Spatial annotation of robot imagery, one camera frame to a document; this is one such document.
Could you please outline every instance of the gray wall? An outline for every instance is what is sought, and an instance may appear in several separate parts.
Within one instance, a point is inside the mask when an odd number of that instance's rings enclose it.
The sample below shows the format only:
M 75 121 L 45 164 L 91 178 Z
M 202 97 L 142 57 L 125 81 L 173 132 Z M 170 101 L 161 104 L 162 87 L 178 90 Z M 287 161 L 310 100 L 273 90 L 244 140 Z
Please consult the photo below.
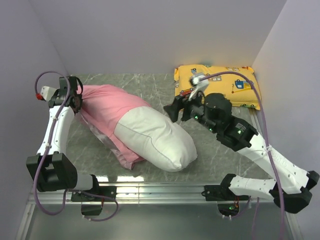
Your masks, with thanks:
M 70 73 L 252 65 L 286 0 L 29 0 Z
M 320 173 L 320 1 L 288 0 L 254 61 L 271 145 Z M 319 239 L 320 186 L 297 215 L 305 240 Z
M 12 240 L 32 185 L 26 159 L 37 152 L 49 117 L 34 81 L 42 71 L 66 70 L 28 1 L 1 1 L 0 31 L 0 239 Z

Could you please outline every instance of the yellow pillowcase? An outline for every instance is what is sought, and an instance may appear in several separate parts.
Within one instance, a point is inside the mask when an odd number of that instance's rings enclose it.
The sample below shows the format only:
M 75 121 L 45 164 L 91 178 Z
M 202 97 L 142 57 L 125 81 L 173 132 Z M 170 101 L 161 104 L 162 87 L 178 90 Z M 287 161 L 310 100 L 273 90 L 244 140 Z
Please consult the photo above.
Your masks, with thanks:
M 190 88 L 192 88 L 189 82 L 192 75 L 196 73 L 211 75 L 225 71 L 233 71 L 245 75 L 252 81 L 261 98 L 255 72 L 251 67 L 223 67 L 200 64 L 183 65 L 174 70 L 175 96 L 179 95 L 182 91 L 189 91 Z M 208 80 L 210 84 L 204 91 L 205 95 L 222 93 L 225 98 L 230 100 L 234 107 L 255 108 L 260 110 L 255 92 L 251 89 L 250 84 L 242 77 L 234 74 L 224 74 L 209 78 Z

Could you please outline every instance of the cartoon vehicle print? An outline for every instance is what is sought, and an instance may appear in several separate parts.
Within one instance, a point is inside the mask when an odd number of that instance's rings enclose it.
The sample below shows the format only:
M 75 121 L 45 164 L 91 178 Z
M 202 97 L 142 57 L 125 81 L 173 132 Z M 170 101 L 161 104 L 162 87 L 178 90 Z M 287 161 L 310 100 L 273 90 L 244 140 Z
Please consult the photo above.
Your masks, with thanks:
M 211 77 L 211 78 L 208 79 L 208 81 L 211 81 L 211 82 L 222 81 L 222 76 L 221 76 L 221 75 L 218 75 L 218 76 Z
M 182 90 L 179 95 L 181 97 L 184 97 L 185 95 L 190 94 L 193 90 L 194 90 L 193 88 L 190 88 L 190 89 L 187 89 L 187 90 Z
M 234 84 L 232 84 L 231 93 L 234 94 L 234 93 L 243 92 L 247 90 L 251 90 L 250 84 L 247 81 L 241 81 L 240 79 L 237 79 L 236 81 L 234 81 Z
M 249 105 L 249 104 L 242 104 L 241 107 L 245 107 L 245 108 L 255 108 L 256 106 L 253 105 L 253 104 L 251 104 L 251 105 Z
M 174 82 L 174 87 L 177 89 L 179 87 L 179 80 Z
M 228 71 L 234 71 L 234 72 L 239 72 L 240 69 L 238 67 L 225 67 Z

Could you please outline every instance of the pillow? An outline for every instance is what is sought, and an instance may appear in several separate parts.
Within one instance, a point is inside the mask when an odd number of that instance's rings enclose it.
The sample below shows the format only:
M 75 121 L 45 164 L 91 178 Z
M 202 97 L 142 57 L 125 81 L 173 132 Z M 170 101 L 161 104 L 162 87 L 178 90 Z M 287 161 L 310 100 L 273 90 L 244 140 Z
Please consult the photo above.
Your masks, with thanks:
M 254 70 L 247 67 L 223 67 L 223 66 L 210 66 L 210 65 L 182 65 L 174 71 L 175 81 L 175 96 L 181 92 L 189 91 L 192 86 L 189 82 L 190 77 L 196 73 L 204 73 L 205 75 L 211 75 L 219 72 L 233 71 L 245 75 L 250 81 L 252 81 L 257 92 L 260 95 L 257 80 L 255 78 Z M 214 78 L 208 79 L 210 84 L 204 91 L 205 95 L 211 93 L 222 93 L 227 99 L 230 100 L 234 107 L 246 107 L 255 108 L 260 110 L 260 106 L 255 95 L 255 92 L 251 89 L 249 83 L 243 78 L 234 74 L 219 75 Z
M 177 172 L 197 158 L 191 136 L 178 124 L 148 106 L 136 107 L 117 123 L 114 135 L 156 167 Z
M 107 146 L 112 141 L 125 168 L 146 159 L 176 172 L 197 158 L 190 135 L 140 97 L 112 85 L 85 85 L 82 99 L 83 122 Z

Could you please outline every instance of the white pillow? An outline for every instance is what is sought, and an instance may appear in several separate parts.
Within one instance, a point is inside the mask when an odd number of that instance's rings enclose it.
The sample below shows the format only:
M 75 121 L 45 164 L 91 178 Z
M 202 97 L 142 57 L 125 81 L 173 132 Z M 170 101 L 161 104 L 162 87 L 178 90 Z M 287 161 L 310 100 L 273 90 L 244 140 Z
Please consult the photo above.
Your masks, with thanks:
M 197 158 L 191 136 L 152 107 L 128 111 L 117 123 L 114 135 L 130 150 L 168 172 L 180 171 Z

